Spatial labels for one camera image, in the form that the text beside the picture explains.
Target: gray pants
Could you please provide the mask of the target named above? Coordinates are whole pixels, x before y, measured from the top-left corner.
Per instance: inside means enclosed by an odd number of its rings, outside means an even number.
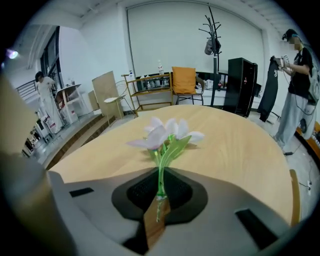
[[[274,136],[275,141],[278,143],[280,148],[284,146],[291,140],[295,135],[296,129],[300,123],[303,116],[303,111],[307,106],[308,100],[304,97],[287,93],[285,103],[281,113],[281,120],[278,132]]]

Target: black t-shirt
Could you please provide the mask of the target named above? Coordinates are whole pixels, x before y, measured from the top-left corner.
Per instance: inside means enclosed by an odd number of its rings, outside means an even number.
[[[305,47],[302,48],[302,50],[299,51],[295,56],[293,64],[299,65],[299,66],[307,65],[310,68],[309,72],[311,73],[313,64],[312,64],[312,57],[308,49],[306,49]],[[288,91],[291,94],[295,94],[308,99],[309,87],[310,87],[309,76],[306,74],[295,72],[295,74],[291,78]]]

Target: bag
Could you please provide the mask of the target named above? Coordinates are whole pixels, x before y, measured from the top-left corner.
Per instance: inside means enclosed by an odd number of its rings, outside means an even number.
[[[320,98],[320,75],[315,64],[313,64],[313,68],[310,72],[309,81],[309,93],[313,100],[317,103]]]

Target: orange cushion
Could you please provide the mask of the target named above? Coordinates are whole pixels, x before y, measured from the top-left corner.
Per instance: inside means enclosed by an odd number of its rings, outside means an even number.
[[[196,93],[196,69],[173,66],[173,91],[176,94]]]

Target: white outfit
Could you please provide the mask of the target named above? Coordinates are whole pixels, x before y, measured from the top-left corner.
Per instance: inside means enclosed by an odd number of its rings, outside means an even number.
[[[56,102],[52,96],[51,88],[55,81],[46,76],[42,82],[37,83],[37,90],[40,94],[40,100],[45,108],[46,113],[50,117],[49,128],[53,133],[57,133],[63,126]]]

